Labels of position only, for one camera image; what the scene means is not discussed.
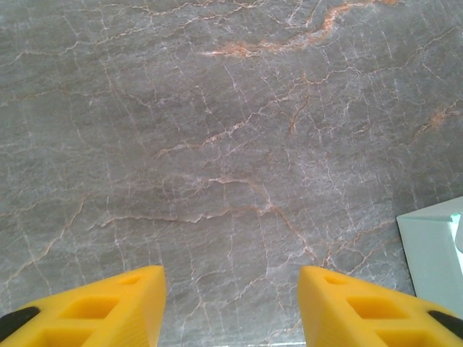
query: yellow plastic part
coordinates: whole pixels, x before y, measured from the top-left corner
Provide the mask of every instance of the yellow plastic part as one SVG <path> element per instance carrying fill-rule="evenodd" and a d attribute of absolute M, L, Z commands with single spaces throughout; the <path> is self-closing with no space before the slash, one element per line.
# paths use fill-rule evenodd
<path fill-rule="evenodd" d="M 30 302 L 41 312 L 0 346 L 156 346 L 165 303 L 163 268 L 142 267 Z"/>
<path fill-rule="evenodd" d="M 297 296 L 307 347 L 463 347 L 427 312 L 447 309 L 320 267 L 302 267 Z"/>

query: black rubber tip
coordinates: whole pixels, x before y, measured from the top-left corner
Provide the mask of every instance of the black rubber tip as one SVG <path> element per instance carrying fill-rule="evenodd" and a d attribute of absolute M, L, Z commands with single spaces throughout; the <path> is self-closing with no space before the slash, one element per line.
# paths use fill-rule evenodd
<path fill-rule="evenodd" d="M 463 320 L 439 311 L 429 311 L 428 314 L 463 340 Z"/>
<path fill-rule="evenodd" d="M 20 309 L 4 315 L 0 318 L 0 342 L 29 322 L 39 313 L 40 310 L 37 307 L 26 307 L 25 309 Z"/>

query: rectangular cutout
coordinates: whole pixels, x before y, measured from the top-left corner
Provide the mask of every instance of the rectangular cutout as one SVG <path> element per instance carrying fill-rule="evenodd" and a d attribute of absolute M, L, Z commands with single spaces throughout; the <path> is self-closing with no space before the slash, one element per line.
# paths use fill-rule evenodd
<path fill-rule="evenodd" d="M 350 296 L 347 302 L 365 320 L 395 320 L 408 317 L 391 300 L 379 296 Z"/>
<path fill-rule="evenodd" d="M 103 320 L 119 302 L 111 296 L 88 296 L 70 304 L 61 318 Z"/>
<path fill-rule="evenodd" d="M 83 329 L 49 328 L 24 347 L 81 347 L 92 332 Z"/>
<path fill-rule="evenodd" d="M 141 279 L 140 276 L 127 277 L 119 281 L 120 284 L 136 284 Z"/>
<path fill-rule="evenodd" d="M 347 281 L 336 276 L 325 276 L 325 281 L 330 284 L 347 284 Z"/>
<path fill-rule="evenodd" d="M 380 330 L 376 332 L 388 347 L 445 347 L 424 330 Z"/>

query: gray marble surface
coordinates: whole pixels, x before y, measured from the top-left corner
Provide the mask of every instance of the gray marble surface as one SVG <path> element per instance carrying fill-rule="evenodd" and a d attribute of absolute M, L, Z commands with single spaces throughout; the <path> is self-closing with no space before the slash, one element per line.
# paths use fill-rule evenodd
<path fill-rule="evenodd" d="M 300 265 L 413 292 L 395 217 L 463 194 L 461 0 L 0 5 L 0 313 L 162 264 L 161 346 L 297 346 Z"/>

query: marble floor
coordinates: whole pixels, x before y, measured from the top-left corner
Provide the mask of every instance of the marble floor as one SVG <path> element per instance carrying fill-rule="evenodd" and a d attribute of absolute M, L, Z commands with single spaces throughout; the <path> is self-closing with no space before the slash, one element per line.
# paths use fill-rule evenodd
<path fill-rule="evenodd" d="M 1 0 L 0 314 L 162 264 L 160 346 L 298 346 L 301 265 L 412 293 L 463 6 L 343 1 Z"/>

